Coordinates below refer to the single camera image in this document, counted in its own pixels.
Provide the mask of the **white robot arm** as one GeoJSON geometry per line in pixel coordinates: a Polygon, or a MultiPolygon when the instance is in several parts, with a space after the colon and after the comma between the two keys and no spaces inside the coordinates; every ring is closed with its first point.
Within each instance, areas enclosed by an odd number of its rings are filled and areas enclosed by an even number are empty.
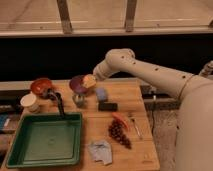
{"type": "Polygon", "coordinates": [[[109,50],[93,75],[105,80],[129,73],[181,102],[175,171],[213,171],[213,80],[137,60],[128,48],[109,50]]]}

